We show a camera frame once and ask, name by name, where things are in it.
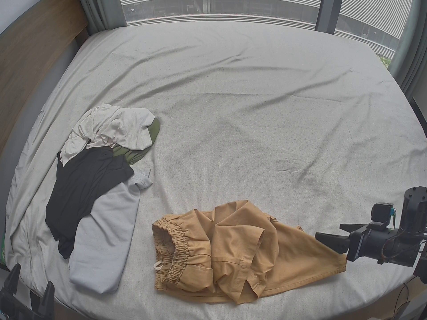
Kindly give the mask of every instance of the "headboard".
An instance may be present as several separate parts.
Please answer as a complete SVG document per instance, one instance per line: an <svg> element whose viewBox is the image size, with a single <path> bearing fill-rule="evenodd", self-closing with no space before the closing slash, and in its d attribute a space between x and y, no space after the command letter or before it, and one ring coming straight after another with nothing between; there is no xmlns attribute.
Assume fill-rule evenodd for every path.
<svg viewBox="0 0 427 320"><path fill-rule="evenodd" d="M28 97L66 47L87 38L87 24L80 0L41 0L0 35L0 154Z"/></svg>

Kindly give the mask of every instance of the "mattress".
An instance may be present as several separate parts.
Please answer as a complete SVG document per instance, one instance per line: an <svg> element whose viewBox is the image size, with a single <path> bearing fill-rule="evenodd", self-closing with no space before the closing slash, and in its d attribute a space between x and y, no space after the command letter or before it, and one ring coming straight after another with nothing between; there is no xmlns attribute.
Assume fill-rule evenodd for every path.
<svg viewBox="0 0 427 320"><path fill-rule="evenodd" d="M161 122L119 288L98 295L69 282L45 224L56 153L101 103L149 109ZM151 224L248 199L284 224L341 233L374 203L425 185L427 139L410 105L366 45L287 26L243 22L141 25L91 36L49 97L16 168L6 208L9 268L43 294L97 319L328 319L365 306L412 268L360 258L347 271L254 303L199 304L154 290Z"/></svg>

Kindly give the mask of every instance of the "brown shorts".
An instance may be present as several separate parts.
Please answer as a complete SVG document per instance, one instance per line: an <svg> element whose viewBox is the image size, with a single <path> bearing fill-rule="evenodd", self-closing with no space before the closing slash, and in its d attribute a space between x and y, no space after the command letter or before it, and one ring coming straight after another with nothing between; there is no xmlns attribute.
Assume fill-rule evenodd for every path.
<svg viewBox="0 0 427 320"><path fill-rule="evenodd" d="M248 200L166 215L153 235L155 288L188 301L251 302L345 271L344 254Z"/></svg>

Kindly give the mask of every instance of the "bed sheet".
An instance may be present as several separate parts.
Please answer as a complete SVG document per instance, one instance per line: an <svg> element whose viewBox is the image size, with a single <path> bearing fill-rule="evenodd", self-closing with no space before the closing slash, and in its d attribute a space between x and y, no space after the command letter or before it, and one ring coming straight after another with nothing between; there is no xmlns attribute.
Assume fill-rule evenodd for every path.
<svg viewBox="0 0 427 320"><path fill-rule="evenodd" d="M45 224L56 153L101 103L149 109L161 122L119 288L69 282ZM164 214L248 199L288 225L339 233L427 183L427 140L379 58L326 33L243 22L180 22L100 32L79 50L40 113L6 209L6 262L42 294L97 319L328 319L375 301L412 268L360 258L347 271L251 304L197 304L154 290L151 224Z"/></svg>

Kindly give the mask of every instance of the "green grass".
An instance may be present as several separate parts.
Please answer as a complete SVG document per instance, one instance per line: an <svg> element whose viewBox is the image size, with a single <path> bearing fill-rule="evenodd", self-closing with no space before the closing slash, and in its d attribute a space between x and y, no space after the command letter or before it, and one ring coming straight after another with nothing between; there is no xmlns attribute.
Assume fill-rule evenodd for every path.
<svg viewBox="0 0 427 320"><path fill-rule="evenodd" d="M392 61L391 59L385 58L383 56L378 55L381 59L381 61L383 62L384 66L388 68L388 66L390 65L390 62Z"/></svg>

